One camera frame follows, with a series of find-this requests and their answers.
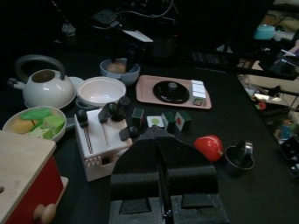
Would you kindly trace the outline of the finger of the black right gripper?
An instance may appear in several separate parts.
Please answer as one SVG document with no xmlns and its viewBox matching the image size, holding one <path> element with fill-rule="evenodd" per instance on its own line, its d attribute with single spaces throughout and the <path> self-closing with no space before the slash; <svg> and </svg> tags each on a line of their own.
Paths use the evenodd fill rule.
<svg viewBox="0 0 299 224">
<path fill-rule="evenodd" d="M 136 64 L 136 50 L 128 50 L 126 60 L 126 70 L 131 71 L 135 64 Z"/>
<path fill-rule="evenodd" d="M 116 59 L 118 59 L 118 44 L 114 44 L 112 47 L 111 47 L 110 59 L 111 59 L 112 63 L 116 62 Z"/>
</svg>

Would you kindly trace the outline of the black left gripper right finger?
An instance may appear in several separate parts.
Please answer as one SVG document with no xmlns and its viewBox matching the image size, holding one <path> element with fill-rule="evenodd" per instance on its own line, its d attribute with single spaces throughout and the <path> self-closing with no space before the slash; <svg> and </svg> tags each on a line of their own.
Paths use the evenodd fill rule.
<svg viewBox="0 0 299 224">
<path fill-rule="evenodd" d="M 230 224 L 216 169 L 167 131 L 156 131 L 159 197 L 164 224 Z"/>
</svg>

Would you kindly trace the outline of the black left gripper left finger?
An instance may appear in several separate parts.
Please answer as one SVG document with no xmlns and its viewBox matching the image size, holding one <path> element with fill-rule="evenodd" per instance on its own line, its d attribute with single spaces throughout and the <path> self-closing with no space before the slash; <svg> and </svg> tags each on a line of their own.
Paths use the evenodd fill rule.
<svg viewBox="0 0 299 224">
<path fill-rule="evenodd" d="M 155 153 L 160 134 L 166 134 L 162 128 L 148 128 L 116 161 L 108 224 L 164 224 Z"/>
</svg>

